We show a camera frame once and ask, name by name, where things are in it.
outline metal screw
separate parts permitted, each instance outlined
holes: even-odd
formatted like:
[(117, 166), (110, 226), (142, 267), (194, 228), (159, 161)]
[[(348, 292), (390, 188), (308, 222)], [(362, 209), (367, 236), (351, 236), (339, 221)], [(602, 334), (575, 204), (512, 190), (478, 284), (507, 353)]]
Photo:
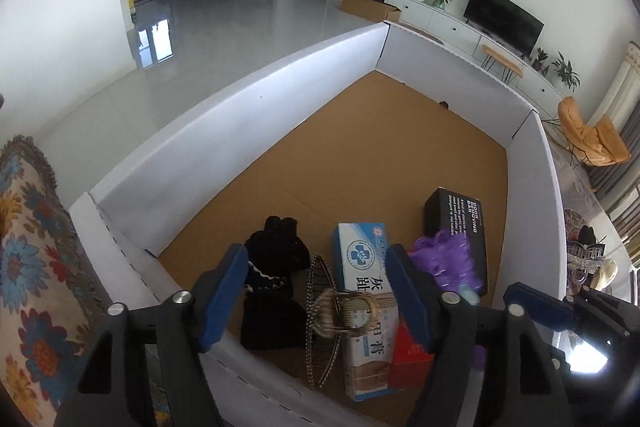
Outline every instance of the metal screw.
[(110, 314), (112, 317), (115, 317), (116, 315), (120, 315), (123, 311), (124, 311), (124, 304), (121, 304), (120, 302), (116, 302), (115, 304), (112, 304), (111, 306), (109, 306), (107, 313)]
[(444, 292), (442, 294), (442, 300), (447, 304), (458, 304), (460, 302), (460, 295), (454, 292)]
[(524, 308), (519, 304), (509, 304), (509, 312), (515, 317), (522, 317), (524, 315)]
[(187, 290), (180, 290), (179, 292), (174, 293), (172, 300), (176, 304), (184, 304), (185, 302), (189, 302), (191, 300), (191, 292)]

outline tv stand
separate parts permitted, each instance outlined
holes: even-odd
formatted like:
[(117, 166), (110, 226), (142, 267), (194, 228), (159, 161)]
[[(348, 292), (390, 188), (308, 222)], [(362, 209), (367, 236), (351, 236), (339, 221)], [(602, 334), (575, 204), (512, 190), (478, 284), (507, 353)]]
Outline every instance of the tv stand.
[[(401, 21), (427, 31), (441, 39), (444, 47), (462, 59), (478, 67), (484, 63), (487, 55), (482, 46), (487, 46), (503, 55), (515, 66), (522, 69), (522, 78), (514, 78), (509, 84), (519, 95), (527, 100), (538, 111), (540, 118), (555, 118), (558, 114), (558, 103), (562, 94), (549, 80), (531, 67), (528, 57), (502, 44), (490, 32), (466, 18), (459, 18), (429, 4), (416, 0), (385, 0), (386, 3), (402, 10)], [(498, 79), (502, 77), (504, 68), (496, 64), (489, 70)]]

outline black box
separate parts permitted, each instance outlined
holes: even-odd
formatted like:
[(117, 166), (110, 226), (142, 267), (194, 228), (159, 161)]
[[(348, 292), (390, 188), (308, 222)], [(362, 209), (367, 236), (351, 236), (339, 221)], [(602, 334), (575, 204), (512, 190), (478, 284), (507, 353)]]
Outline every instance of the black box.
[(474, 271), (482, 281), (478, 294), (486, 295), (486, 243), (480, 201), (446, 188), (438, 188), (424, 204), (422, 233), (426, 237), (433, 237), (440, 229), (447, 230), (451, 235), (466, 232)]

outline black tv screen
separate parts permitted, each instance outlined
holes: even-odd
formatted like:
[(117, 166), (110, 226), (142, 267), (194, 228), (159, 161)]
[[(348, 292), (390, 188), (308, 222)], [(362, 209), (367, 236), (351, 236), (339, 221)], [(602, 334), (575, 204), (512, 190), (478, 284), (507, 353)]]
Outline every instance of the black tv screen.
[(544, 26), (510, 0), (469, 0), (464, 17), (527, 56)]

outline purple brush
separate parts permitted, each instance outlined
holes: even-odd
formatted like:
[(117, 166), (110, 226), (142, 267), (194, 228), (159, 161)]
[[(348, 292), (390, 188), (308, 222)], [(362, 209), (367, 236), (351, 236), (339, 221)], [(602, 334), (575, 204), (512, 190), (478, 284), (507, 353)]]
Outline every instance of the purple brush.
[(409, 256), (419, 270), (433, 275), (443, 291), (462, 294), (464, 289), (477, 292), (482, 288), (474, 273), (465, 233), (450, 235), (440, 230), (433, 238), (421, 237)]

